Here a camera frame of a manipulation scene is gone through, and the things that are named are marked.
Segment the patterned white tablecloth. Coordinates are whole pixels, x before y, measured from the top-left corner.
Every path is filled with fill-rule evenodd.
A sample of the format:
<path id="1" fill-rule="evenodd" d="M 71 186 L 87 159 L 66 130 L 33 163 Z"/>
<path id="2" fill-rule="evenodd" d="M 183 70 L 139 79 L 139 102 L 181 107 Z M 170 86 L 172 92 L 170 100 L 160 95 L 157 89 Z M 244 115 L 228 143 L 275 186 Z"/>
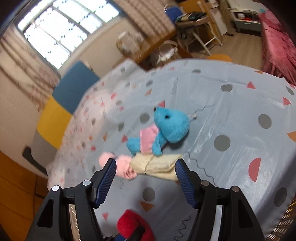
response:
<path id="1" fill-rule="evenodd" d="M 90 87 L 48 165 L 48 187 L 76 186 L 100 169 L 99 156 L 129 155 L 128 138 L 164 106 L 192 120 L 164 154 L 181 154 L 203 180 L 238 186 L 265 236 L 295 196 L 295 85 L 228 62 L 179 60 L 144 71 L 125 61 Z"/>

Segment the pink yarn roll blue band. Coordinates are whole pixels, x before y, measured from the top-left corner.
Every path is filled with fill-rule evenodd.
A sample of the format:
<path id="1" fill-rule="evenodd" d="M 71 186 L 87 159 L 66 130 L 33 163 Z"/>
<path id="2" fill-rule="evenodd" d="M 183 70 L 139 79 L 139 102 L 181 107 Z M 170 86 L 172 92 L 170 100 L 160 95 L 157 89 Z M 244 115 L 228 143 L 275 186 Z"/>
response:
<path id="1" fill-rule="evenodd" d="M 99 156 L 98 162 L 103 168 L 109 159 L 116 161 L 116 176 L 124 178 L 126 180 L 133 180 L 137 177 L 137 173 L 131 166 L 133 158 L 127 155 L 115 156 L 112 153 L 104 152 Z"/>

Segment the beige mesh cloth bundle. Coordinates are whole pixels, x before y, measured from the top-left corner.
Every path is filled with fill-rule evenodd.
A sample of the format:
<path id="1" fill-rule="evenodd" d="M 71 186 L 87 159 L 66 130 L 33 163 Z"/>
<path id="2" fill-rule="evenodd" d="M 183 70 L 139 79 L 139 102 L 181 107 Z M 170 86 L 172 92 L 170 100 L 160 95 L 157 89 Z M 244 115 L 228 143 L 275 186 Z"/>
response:
<path id="1" fill-rule="evenodd" d="M 148 175 L 151 177 L 178 181 L 175 172 L 175 164 L 178 159 L 183 159 L 182 155 L 163 154 L 161 156 L 137 153 L 131 160 L 130 166 L 135 173 Z"/>

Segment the window with curtains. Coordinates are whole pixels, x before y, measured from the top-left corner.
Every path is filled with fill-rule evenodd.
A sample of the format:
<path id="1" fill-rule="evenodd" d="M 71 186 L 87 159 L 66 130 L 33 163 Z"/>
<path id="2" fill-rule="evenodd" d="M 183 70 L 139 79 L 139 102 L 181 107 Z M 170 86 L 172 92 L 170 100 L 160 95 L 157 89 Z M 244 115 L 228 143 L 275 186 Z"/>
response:
<path id="1" fill-rule="evenodd" d="M 31 1 L 1 37 L 1 73 L 37 111 L 77 61 L 98 76 L 141 44 L 173 30 L 162 1 Z"/>

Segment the blue plush toy pink shirt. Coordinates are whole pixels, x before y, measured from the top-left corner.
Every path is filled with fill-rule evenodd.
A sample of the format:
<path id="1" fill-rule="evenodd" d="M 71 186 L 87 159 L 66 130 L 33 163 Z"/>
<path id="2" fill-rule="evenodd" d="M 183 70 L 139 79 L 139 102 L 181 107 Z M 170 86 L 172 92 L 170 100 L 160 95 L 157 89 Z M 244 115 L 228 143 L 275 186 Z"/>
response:
<path id="1" fill-rule="evenodd" d="M 126 146 L 132 155 L 137 153 L 162 155 L 162 148 L 167 144 L 180 142 L 188 133 L 189 117 L 179 111 L 154 107 L 154 124 L 139 131 L 139 137 L 128 139 Z"/>

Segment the colourful padded headboard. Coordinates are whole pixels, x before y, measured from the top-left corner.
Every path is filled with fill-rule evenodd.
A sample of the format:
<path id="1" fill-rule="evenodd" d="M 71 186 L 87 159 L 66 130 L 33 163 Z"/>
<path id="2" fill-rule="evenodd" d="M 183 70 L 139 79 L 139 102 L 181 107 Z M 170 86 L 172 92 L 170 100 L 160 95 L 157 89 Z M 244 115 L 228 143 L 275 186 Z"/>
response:
<path id="1" fill-rule="evenodd" d="M 61 78 L 40 116 L 32 144 L 22 156 L 43 174 L 61 146 L 69 121 L 86 90 L 100 78 L 86 63 L 77 61 Z"/>

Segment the red sock bundle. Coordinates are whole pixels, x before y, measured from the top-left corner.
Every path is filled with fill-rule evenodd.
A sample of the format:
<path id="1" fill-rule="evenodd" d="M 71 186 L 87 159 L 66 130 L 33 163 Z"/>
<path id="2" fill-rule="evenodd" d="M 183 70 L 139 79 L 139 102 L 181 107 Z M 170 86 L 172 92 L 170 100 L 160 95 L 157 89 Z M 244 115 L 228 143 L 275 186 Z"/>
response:
<path id="1" fill-rule="evenodd" d="M 124 238 L 129 238 L 140 226 L 144 228 L 141 240 L 155 240 L 154 233 L 149 224 L 139 214 L 130 209 L 127 209 L 117 222 L 119 234 Z"/>

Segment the white wooden chair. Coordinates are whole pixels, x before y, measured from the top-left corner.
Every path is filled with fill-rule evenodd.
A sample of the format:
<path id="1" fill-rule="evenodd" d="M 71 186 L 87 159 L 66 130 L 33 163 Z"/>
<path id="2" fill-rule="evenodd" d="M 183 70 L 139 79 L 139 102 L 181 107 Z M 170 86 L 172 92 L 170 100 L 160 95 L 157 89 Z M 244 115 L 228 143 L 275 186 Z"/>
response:
<path id="1" fill-rule="evenodd" d="M 217 27 L 216 21 L 210 13 L 209 3 L 206 1 L 182 1 L 178 3 L 178 7 L 184 14 L 191 12 L 205 13 L 205 15 L 197 21 L 188 21 L 176 23 L 176 29 L 186 33 L 190 40 L 184 41 L 184 46 L 189 51 L 189 44 L 197 40 L 204 48 L 205 53 L 211 56 L 209 46 L 223 46 L 222 36 Z"/>

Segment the pink bedspread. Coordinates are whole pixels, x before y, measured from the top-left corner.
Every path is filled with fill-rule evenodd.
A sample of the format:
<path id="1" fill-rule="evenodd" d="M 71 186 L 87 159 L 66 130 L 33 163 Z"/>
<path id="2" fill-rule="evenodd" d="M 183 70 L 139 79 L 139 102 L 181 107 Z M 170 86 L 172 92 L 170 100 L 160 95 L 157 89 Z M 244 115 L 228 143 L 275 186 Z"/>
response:
<path id="1" fill-rule="evenodd" d="M 295 46 L 269 10 L 259 14 L 262 28 L 262 70 L 295 85 Z"/>

